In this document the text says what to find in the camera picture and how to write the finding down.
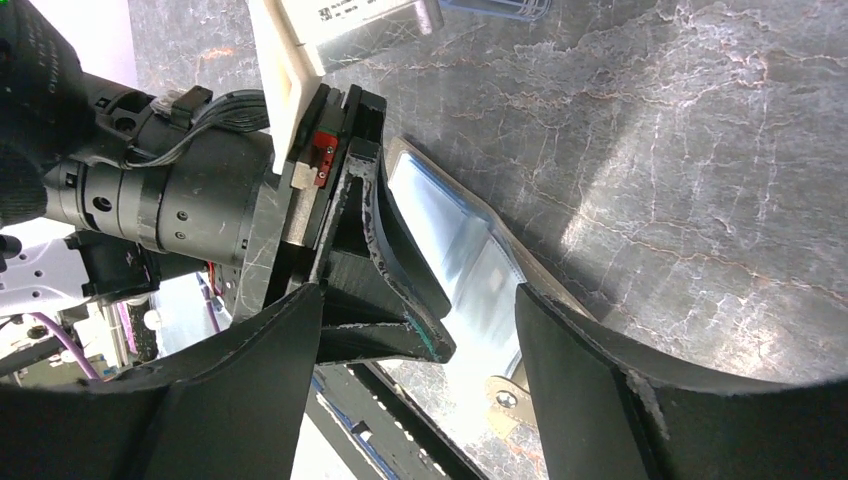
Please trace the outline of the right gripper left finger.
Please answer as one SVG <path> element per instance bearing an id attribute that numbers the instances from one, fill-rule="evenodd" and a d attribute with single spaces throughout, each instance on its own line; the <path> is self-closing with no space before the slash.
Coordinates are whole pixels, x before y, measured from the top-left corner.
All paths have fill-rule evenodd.
<path id="1" fill-rule="evenodd" d="M 317 358 L 306 284 L 249 320 L 105 381 L 1 390 L 5 479 L 286 479 Z"/>

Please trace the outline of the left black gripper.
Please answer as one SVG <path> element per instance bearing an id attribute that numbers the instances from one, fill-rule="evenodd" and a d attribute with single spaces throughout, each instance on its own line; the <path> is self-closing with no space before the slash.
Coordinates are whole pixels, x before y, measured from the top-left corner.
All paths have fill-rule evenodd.
<path id="1" fill-rule="evenodd" d="M 47 217 L 75 229 L 85 299 L 123 301 L 203 271 L 249 318 L 314 283 L 318 362 L 453 356 L 450 300 L 388 187 L 382 97 L 321 85 L 279 156 L 256 90 L 213 99 L 195 87 L 168 117 L 110 82 L 91 83 L 89 100 L 94 136 L 45 175 Z"/>

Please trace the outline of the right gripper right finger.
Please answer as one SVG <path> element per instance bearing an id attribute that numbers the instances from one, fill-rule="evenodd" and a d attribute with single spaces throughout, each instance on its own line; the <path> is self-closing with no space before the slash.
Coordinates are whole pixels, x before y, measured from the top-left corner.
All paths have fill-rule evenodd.
<path id="1" fill-rule="evenodd" d="M 553 479 L 843 479 L 847 383 L 788 385 L 670 356 L 539 292 L 516 327 Z"/>

